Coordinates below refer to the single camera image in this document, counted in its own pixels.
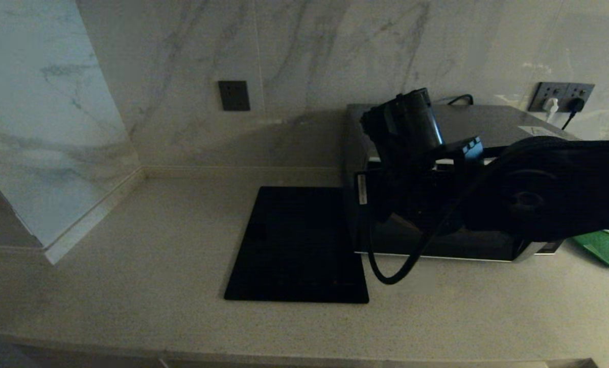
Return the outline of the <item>silver microwave oven body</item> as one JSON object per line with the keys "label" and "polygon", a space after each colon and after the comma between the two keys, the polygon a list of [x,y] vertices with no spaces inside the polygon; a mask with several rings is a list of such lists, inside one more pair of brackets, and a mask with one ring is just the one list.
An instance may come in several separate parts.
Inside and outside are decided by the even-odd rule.
{"label": "silver microwave oven body", "polygon": [[[363,132],[361,116],[369,111],[369,104],[351,104],[346,108],[347,121],[343,133],[342,169],[346,159],[355,160],[367,156],[380,161],[372,140]],[[510,106],[500,105],[435,105],[433,107],[440,133],[447,143],[479,136],[485,148],[514,144],[531,137],[519,126],[541,126],[573,140],[569,133],[561,132],[552,124]]]}

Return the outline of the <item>black induction cooktop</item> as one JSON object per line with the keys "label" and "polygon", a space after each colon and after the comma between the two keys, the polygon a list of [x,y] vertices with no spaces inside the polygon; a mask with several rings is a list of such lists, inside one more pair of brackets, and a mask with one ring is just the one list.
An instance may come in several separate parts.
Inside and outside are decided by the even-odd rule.
{"label": "black induction cooktop", "polygon": [[339,187],[259,188],[228,301],[367,304]]}

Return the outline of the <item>dark double wall socket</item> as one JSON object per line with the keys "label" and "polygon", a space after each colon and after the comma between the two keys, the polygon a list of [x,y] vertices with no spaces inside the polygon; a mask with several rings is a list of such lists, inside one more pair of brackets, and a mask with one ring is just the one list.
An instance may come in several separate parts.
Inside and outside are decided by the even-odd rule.
{"label": "dark double wall socket", "polygon": [[557,112],[570,112],[570,104],[581,99],[589,100],[595,84],[581,82],[539,82],[529,104],[528,112],[547,112],[545,105],[549,99],[557,99]]}

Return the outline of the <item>dark single wall socket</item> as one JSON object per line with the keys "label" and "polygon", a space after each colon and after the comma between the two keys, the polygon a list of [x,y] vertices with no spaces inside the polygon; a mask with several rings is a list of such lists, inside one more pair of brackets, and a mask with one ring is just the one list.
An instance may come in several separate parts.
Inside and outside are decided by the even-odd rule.
{"label": "dark single wall socket", "polygon": [[223,111],[251,111],[246,81],[218,81]]}

